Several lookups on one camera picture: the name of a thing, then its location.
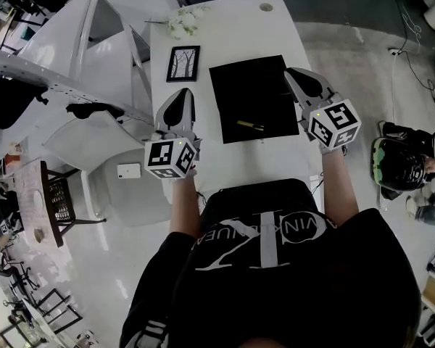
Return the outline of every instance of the white flowers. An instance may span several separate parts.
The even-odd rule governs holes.
[[[178,40],[187,36],[195,36],[198,30],[197,19],[203,17],[204,11],[208,9],[209,7],[205,5],[199,5],[192,9],[182,8],[174,11],[167,21],[170,35]]]

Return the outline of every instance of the black t-shirt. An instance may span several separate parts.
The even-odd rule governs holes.
[[[214,206],[229,204],[226,196]],[[399,330],[394,319],[403,305],[419,305],[420,296],[378,211],[337,228],[311,198],[266,211],[268,201],[277,206],[274,198],[243,203],[243,215],[231,219],[205,215],[197,241],[170,234],[142,275],[121,347],[132,338],[129,347],[155,347],[166,334],[172,348],[238,347],[254,337],[287,347],[382,347],[404,340],[403,329],[398,337],[379,331]]]

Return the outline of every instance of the black cloth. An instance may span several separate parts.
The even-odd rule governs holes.
[[[12,126],[32,100],[46,91],[45,86],[0,78],[0,129]]]
[[[72,112],[78,119],[86,119],[93,112],[108,111],[115,119],[124,115],[122,109],[106,103],[72,103],[66,107],[66,111]]]
[[[171,233],[148,264],[121,348],[159,346],[166,333],[172,348],[238,347],[254,337],[286,347],[381,347],[383,339],[402,347],[402,326],[418,324],[413,272],[377,210],[337,228],[302,182],[288,180],[221,191],[202,223],[203,237]]]

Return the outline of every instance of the hand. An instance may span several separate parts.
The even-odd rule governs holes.
[[[319,142],[319,152],[320,154],[330,154],[332,151],[330,149],[327,149],[326,146]]]
[[[435,173],[435,159],[432,159],[431,157],[427,157],[424,166],[427,174]]]
[[[193,165],[191,168],[190,168],[190,170],[187,172],[187,175],[186,175],[186,177],[185,178],[171,178],[170,179],[170,181],[172,181],[173,183],[176,183],[176,182],[184,182],[186,179],[189,179],[189,178],[191,178],[191,179],[194,179],[194,176],[196,175],[196,169],[195,169],[195,165]]]

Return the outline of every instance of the black mat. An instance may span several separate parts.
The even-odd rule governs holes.
[[[210,68],[225,144],[298,135],[294,101],[283,78],[285,69],[281,55]]]

